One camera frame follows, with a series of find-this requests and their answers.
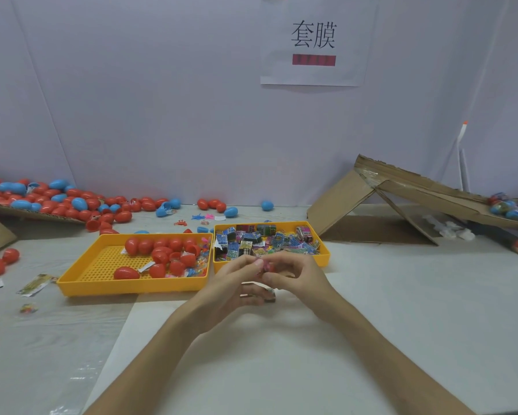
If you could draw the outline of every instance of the left forearm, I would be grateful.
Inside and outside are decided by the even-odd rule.
[[[166,382],[198,335],[188,322],[191,312],[187,305],[177,309],[85,415],[151,414]]]

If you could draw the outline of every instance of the right forearm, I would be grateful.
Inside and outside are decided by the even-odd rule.
[[[328,321],[347,338],[400,415],[474,414],[342,298],[334,300]]]

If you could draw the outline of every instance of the left hand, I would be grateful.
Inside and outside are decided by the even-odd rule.
[[[242,284],[260,281],[263,266],[262,259],[242,255],[224,265],[205,288],[186,303],[191,307],[192,322],[198,329],[196,334],[211,330],[238,307],[261,306],[265,299],[275,299],[273,293],[261,286]]]

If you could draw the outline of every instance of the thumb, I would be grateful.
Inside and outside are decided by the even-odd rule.
[[[293,285],[295,282],[294,279],[284,277],[276,272],[265,272],[261,277],[262,281],[271,288],[278,288],[280,290],[292,291]]]
[[[258,274],[263,270],[263,260],[257,259],[255,262],[244,266],[238,271],[234,272],[234,277],[238,279],[240,283],[245,281],[252,281]]]

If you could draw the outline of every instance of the hand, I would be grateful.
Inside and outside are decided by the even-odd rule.
[[[345,300],[311,255],[277,252],[262,259],[268,263],[265,267],[269,272],[263,273],[259,282],[295,294],[320,319],[332,321],[333,305]]]
[[[198,335],[214,328],[238,307],[261,306],[265,299],[275,299],[272,292],[261,286],[242,284],[259,281],[263,265],[261,259],[242,255],[224,265],[207,286],[186,303],[193,310]]]

